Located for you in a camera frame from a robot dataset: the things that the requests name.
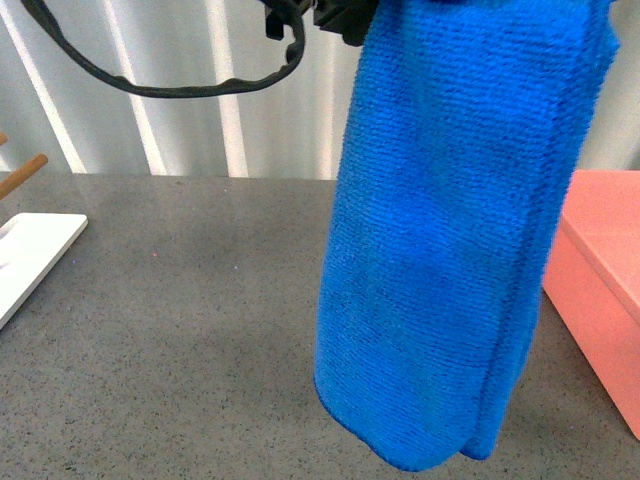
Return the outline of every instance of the white plastic plate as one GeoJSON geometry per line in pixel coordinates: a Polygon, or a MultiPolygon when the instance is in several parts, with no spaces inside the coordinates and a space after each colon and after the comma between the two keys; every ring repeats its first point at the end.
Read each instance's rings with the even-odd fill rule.
{"type": "Polygon", "coordinates": [[[0,328],[87,223],[85,215],[20,213],[0,228],[0,328]]]}

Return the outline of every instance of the blue microfiber cloth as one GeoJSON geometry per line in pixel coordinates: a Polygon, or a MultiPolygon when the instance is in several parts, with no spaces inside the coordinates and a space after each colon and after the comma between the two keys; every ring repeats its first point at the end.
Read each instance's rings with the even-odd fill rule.
{"type": "Polygon", "coordinates": [[[617,42],[609,0],[381,0],[319,298],[326,409],[394,466],[487,458],[617,42]]]}

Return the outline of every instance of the pink box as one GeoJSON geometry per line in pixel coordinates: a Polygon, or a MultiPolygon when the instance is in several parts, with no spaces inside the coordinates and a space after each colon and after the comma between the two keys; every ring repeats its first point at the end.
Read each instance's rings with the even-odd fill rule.
{"type": "Polygon", "coordinates": [[[640,172],[575,172],[544,289],[640,440],[640,172]]]}

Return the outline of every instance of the vertical stripe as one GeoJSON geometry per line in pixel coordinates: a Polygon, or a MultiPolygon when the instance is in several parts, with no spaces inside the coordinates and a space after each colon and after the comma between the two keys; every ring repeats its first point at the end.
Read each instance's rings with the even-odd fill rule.
{"type": "Polygon", "coordinates": [[[329,35],[326,39],[328,43],[326,55],[322,65],[324,73],[320,84],[316,85],[317,98],[317,114],[318,119],[318,151],[316,158],[316,178],[320,180],[330,180],[332,177],[333,163],[333,121],[334,109],[333,102],[335,100],[335,60],[337,35],[329,35]]]}
{"type": "MultiPolygon", "coordinates": [[[[207,23],[212,43],[213,66],[218,83],[234,77],[225,1],[207,0],[207,23]]],[[[230,177],[248,177],[237,95],[218,97],[222,135],[230,177]]]]}
{"type": "Polygon", "coordinates": [[[2,20],[7,27],[9,36],[11,37],[11,41],[13,42],[13,45],[15,46],[20,59],[22,60],[22,64],[27,71],[27,75],[29,75],[29,80],[31,80],[33,88],[38,95],[40,104],[42,105],[42,108],[47,115],[47,119],[51,124],[51,128],[53,129],[58,143],[60,144],[60,148],[64,153],[71,171],[73,173],[87,173],[87,169],[82,163],[80,155],[78,154],[78,151],[71,141],[71,136],[69,135],[69,132],[67,131],[67,128],[62,121],[60,113],[58,112],[58,109],[53,102],[51,95],[49,94],[49,90],[47,89],[44,80],[40,76],[40,72],[38,71],[35,62],[33,61],[31,54],[29,53],[29,49],[27,48],[27,45],[25,44],[20,31],[13,21],[13,17],[9,12],[9,8],[7,7],[5,0],[0,0],[0,16],[2,17],[2,20]]]}
{"type": "MultiPolygon", "coordinates": [[[[124,72],[124,76],[128,78],[130,82],[136,83],[131,59],[129,58],[129,53],[127,52],[127,48],[124,44],[122,31],[118,24],[118,17],[115,9],[113,8],[112,0],[103,0],[103,6],[107,16],[107,22],[109,23],[109,28],[111,29],[111,34],[113,35],[113,40],[115,42],[120,68],[124,72]]],[[[167,175],[167,168],[162,160],[158,141],[156,140],[153,129],[151,128],[149,115],[147,114],[147,110],[144,106],[144,99],[137,95],[129,95],[129,101],[131,102],[133,115],[135,116],[138,131],[140,132],[142,147],[144,148],[144,152],[147,157],[147,163],[149,165],[151,175],[167,175]]]]}

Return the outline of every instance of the white curtain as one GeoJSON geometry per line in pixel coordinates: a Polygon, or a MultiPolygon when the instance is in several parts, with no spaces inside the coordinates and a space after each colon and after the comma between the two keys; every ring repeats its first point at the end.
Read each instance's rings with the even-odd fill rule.
{"type": "MultiPolygon", "coordinates": [[[[134,83],[182,86],[277,70],[256,0],[48,0],[80,51],[134,83]]],[[[265,91],[219,99],[127,95],[77,67],[19,0],[0,0],[0,171],[35,153],[61,172],[334,178],[360,49],[305,17],[302,65],[265,91]]],[[[622,43],[581,165],[640,167],[640,2],[613,12],[622,43]]]]}

